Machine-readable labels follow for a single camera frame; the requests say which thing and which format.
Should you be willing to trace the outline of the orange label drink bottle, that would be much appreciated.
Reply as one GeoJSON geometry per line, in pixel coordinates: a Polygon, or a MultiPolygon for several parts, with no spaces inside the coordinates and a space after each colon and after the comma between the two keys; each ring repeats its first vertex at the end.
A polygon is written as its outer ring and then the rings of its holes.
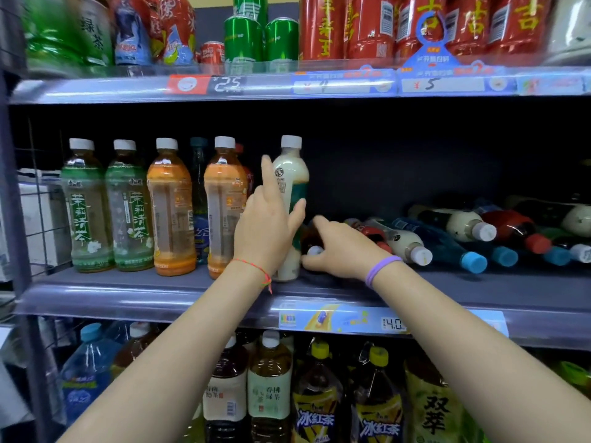
{"type": "Polygon", "coordinates": [[[235,229],[247,202],[247,175],[235,152],[235,139],[217,136],[215,155],[204,173],[209,220],[207,267],[217,279],[234,256],[235,229]]]}
{"type": "Polygon", "coordinates": [[[178,142],[157,138],[158,156],[147,170],[152,208],[154,266],[161,276],[196,269],[190,172],[178,156],[178,142]]]}

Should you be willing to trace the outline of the dark tea bottle white label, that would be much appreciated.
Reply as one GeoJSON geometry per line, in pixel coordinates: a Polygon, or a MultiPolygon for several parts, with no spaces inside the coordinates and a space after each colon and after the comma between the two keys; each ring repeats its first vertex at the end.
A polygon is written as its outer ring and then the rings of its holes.
{"type": "Polygon", "coordinates": [[[239,443],[246,438],[248,364],[249,353],[233,333],[203,394],[206,443],[239,443]]]}

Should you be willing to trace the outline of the white box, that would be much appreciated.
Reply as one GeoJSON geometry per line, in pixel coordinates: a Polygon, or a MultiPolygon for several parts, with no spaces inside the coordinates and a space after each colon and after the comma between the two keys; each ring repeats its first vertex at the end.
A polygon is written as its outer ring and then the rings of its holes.
{"type": "Polygon", "coordinates": [[[59,170],[18,170],[31,273],[71,261],[69,216],[59,170]]]}

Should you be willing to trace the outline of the small red soda can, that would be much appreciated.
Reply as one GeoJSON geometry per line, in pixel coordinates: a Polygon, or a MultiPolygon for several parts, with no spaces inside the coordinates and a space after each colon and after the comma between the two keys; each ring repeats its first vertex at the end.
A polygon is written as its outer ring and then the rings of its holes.
{"type": "Polygon", "coordinates": [[[222,65],[225,62],[225,44],[219,41],[204,42],[198,51],[199,63],[222,65]]]}

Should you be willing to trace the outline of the dark drink bottle white cap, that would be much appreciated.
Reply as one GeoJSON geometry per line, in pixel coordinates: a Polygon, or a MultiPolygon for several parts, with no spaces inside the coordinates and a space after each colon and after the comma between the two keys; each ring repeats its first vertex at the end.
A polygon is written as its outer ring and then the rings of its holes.
{"type": "Polygon", "coordinates": [[[301,254],[315,256],[324,252],[324,244],[314,223],[304,225],[300,238],[301,254]]]}

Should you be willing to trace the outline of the blue hanging promo tag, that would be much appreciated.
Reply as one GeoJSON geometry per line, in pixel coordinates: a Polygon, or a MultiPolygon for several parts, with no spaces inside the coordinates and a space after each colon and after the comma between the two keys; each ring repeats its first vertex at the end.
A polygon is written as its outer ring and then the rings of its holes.
{"type": "Polygon", "coordinates": [[[460,66],[460,62],[446,48],[447,36],[448,33],[444,25],[444,17],[440,11],[431,10],[422,14],[417,20],[413,36],[413,38],[418,40],[420,47],[414,54],[403,60],[400,70],[409,73],[419,70],[439,70],[460,66]],[[438,19],[440,25],[443,27],[444,38],[440,41],[430,41],[421,33],[421,26],[431,18],[438,19]]]}

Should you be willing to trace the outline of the red herbal tea can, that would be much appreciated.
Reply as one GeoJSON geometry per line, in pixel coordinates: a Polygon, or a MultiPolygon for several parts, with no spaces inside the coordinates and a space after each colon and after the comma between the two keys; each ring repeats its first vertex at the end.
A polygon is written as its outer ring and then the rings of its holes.
{"type": "Polygon", "coordinates": [[[347,59],[394,56],[395,0],[352,0],[346,28],[347,59]]]}
{"type": "Polygon", "coordinates": [[[490,30],[491,3],[491,0],[447,0],[446,47],[452,55],[485,55],[490,30]]]}
{"type": "Polygon", "coordinates": [[[422,43],[418,36],[428,41],[444,39],[442,24],[447,0],[402,0],[398,15],[396,57],[408,59],[422,43]]]}
{"type": "Polygon", "coordinates": [[[552,0],[492,0],[489,54],[534,54],[541,48],[552,0]]]}
{"type": "Polygon", "coordinates": [[[299,0],[299,60],[344,59],[345,0],[299,0]]]}

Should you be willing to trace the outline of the green soda can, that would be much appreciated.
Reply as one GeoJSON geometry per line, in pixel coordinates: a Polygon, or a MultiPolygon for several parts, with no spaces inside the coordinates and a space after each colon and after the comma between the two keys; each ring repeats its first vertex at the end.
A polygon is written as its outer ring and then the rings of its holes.
{"type": "Polygon", "coordinates": [[[233,14],[257,21],[261,26],[268,23],[268,0],[233,0],[233,14]]]}
{"type": "Polygon", "coordinates": [[[299,22],[278,17],[265,27],[265,61],[297,61],[299,58],[299,22]]]}
{"type": "Polygon", "coordinates": [[[223,26],[226,64],[263,61],[263,29],[257,21],[236,14],[223,26]]]}

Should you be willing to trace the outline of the person's left hand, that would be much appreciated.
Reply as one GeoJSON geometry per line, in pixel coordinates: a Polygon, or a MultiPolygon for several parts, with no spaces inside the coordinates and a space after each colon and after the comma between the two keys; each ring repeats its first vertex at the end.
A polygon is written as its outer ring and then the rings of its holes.
{"type": "Polygon", "coordinates": [[[245,261],[274,275],[283,264],[293,236],[288,216],[268,155],[261,158],[262,184],[248,198],[235,229],[235,259],[245,261]]]}

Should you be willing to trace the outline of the grey shelf with price rail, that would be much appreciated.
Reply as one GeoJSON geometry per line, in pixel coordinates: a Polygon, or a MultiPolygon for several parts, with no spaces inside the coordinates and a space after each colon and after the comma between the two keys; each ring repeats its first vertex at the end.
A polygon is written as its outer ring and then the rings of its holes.
{"type": "MultiPolygon", "coordinates": [[[[470,275],[432,268],[419,273],[519,345],[591,352],[591,269],[570,265],[470,275]]],[[[172,322],[212,282],[204,269],[177,277],[159,276],[154,269],[87,275],[66,269],[34,282],[16,301],[15,313],[172,322]]],[[[296,300],[388,307],[363,283],[302,271],[294,282],[275,284],[272,295],[262,293],[240,326],[279,329],[274,306],[296,300]]]]}

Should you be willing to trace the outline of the creamy white drink bottle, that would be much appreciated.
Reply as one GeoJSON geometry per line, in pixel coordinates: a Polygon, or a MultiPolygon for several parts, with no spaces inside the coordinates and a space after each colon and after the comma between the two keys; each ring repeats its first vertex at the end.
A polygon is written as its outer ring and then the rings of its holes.
{"type": "MultiPolygon", "coordinates": [[[[283,135],[281,154],[273,162],[275,177],[284,202],[285,210],[290,214],[300,199],[305,199],[309,182],[309,171],[300,156],[302,138],[283,135]]],[[[299,277],[301,258],[301,225],[295,232],[291,247],[285,260],[273,280],[290,282],[299,277]]]]}

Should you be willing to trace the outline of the pale green tea bottle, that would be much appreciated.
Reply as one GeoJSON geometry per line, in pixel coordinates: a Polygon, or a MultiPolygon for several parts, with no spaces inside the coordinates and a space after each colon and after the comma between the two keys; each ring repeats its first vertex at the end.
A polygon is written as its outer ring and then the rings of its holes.
{"type": "Polygon", "coordinates": [[[279,331],[264,331],[247,372],[252,443],[290,443],[291,376],[292,352],[279,331]]]}

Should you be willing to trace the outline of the creamy bottle white cap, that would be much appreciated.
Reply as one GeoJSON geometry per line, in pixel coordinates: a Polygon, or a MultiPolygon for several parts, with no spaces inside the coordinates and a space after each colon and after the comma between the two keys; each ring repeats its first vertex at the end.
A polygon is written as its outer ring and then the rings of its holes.
{"type": "Polygon", "coordinates": [[[422,239],[416,233],[409,230],[392,229],[375,219],[366,220],[363,225],[383,231],[386,242],[395,256],[402,258],[407,264],[417,266],[431,264],[433,260],[432,252],[426,248],[422,239]]]}
{"type": "Polygon", "coordinates": [[[491,242],[497,236],[497,228],[486,223],[472,210],[435,208],[416,204],[409,208],[407,214],[413,220],[446,231],[461,243],[491,242]]]}

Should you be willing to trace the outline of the blue shelf price label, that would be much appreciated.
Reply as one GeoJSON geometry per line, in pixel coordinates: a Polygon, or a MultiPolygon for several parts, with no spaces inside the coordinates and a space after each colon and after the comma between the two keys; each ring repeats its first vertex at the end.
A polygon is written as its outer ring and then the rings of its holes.
{"type": "Polygon", "coordinates": [[[395,97],[398,80],[392,68],[362,66],[356,70],[296,72],[291,76],[291,91],[300,97],[395,97]]]}

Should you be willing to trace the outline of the blue white price label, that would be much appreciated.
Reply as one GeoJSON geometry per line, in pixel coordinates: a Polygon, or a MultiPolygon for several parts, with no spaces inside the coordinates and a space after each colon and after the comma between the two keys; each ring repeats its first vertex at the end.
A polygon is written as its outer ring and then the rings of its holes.
{"type": "Polygon", "coordinates": [[[504,67],[437,66],[414,68],[398,74],[398,95],[402,97],[511,96],[517,82],[504,67]]]}

